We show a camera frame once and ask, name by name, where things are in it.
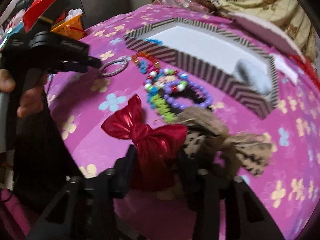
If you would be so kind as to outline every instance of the white foam insert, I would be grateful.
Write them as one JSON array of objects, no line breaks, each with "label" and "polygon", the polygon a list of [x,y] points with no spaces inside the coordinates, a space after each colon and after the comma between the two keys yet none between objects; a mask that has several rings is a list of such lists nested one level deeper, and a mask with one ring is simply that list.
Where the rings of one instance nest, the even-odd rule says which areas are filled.
[{"label": "white foam insert", "polygon": [[157,39],[165,46],[178,49],[207,61],[231,74],[239,59],[246,59],[270,77],[267,60],[250,49],[220,34],[183,23],[158,27],[138,37]]}]

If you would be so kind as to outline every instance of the striped box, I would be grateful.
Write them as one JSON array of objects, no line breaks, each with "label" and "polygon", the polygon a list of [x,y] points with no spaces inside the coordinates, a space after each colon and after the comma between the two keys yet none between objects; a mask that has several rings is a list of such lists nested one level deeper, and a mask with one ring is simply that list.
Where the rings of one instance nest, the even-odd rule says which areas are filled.
[{"label": "striped box", "polygon": [[[266,100],[260,94],[253,91],[250,87],[237,81],[231,75],[225,73],[222,69],[215,65],[205,62],[188,53],[139,39],[139,36],[150,32],[155,28],[171,23],[183,23],[212,31],[224,36],[225,38],[238,42],[241,46],[251,49],[255,54],[258,54],[266,59],[270,66],[272,80],[272,92],[271,96],[269,97],[270,100]],[[202,80],[207,81],[250,109],[260,119],[265,119],[268,114],[270,114],[272,110],[277,107],[278,76],[273,57],[265,52],[262,48],[257,47],[255,44],[233,34],[232,32],[220,29],[213,24],[177,17],[141,27],[125,35],[124,39],[128,49],[132,49],[137,52],[144,51],[153,57],[156,57],[158,60],[165,61],[170,65],[174,65],[195,75],[198,78],[201,78]]]}]

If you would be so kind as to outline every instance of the pink cloth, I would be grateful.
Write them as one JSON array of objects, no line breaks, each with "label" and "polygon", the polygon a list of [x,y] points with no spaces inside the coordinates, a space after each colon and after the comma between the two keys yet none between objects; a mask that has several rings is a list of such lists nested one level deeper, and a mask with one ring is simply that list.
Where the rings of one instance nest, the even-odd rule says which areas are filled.
[{"label": "pink cloth", "polygon": [[[185,17],[217,25],[263,47],[268,53],[278,53],[242,31],[230,20],[157,5],[146,5],[125,15],[113,17],[88,29],[82,41],[90,44],[90,53],[103,62],[134,51],[125,46],[123,36],[132,29],[161,20]],[[192,75],[189,79],[203,85],[213,96],[215,114],[229,127],[231,133],[248,131],[265,134],[274,143],[270,165],[260,178],[245,170],[239,175],[260,198],[287,240],[300,233],[319,200],[320,188],[320,93],[310,78],[289,60],[298,73],[294,86],[278,72],[279,107],[265,120],[219,89]],[[176,69],[163,62],[162,68]],[[110,66],[112,71],[119,65]],[[112,167],[125,155],[130,140],[119,140],[105,134],[103,121],[138,94],[145,110],[145,123],[151,128],[162,126],[159,116],[150,108],[143,88],[145,75],[133,62],[120,74],[109,79],[97,79],[98,71],[86,74],[58,73],[48,93],[50,111],[72,157],[86,177],[93,177]],[[124,200],[115,202],[117,214],[129,226],[150,240],[189,240],[192,237],[195,214],[186,201],[169,190],[173,200],[161,200],[164,193],[131,191]],[[224,219],[220,239],[224,239]]]},{"label": "pink cloth", "polygon": [[[1,200],[8,199],[10,193],[8,189],[2,190]],[[37,217],[35,213],[23,206],[14,195],[8,202],[0,203],[0,218],[14,240],[24,240]]]}]

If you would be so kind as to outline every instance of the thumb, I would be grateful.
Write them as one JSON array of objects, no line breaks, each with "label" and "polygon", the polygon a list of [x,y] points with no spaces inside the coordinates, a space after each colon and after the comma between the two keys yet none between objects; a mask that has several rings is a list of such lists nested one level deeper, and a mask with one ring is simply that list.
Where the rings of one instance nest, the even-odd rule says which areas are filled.
[{"label": "thumb", "polygon": [[15,81],[10,77],[6,69],[0,69],[0,91],[9,93],[16,86]]}]

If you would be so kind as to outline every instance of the beige blanket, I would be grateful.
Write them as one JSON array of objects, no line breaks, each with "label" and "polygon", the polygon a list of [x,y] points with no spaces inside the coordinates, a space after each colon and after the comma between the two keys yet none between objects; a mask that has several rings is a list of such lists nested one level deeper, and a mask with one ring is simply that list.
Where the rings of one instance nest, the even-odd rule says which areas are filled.
[{"label": "beige blanket", "polygon": [[315,30],[297,0],[208,0],[218,9],[242,11],[282,28],[311,61],[316,58]]}]

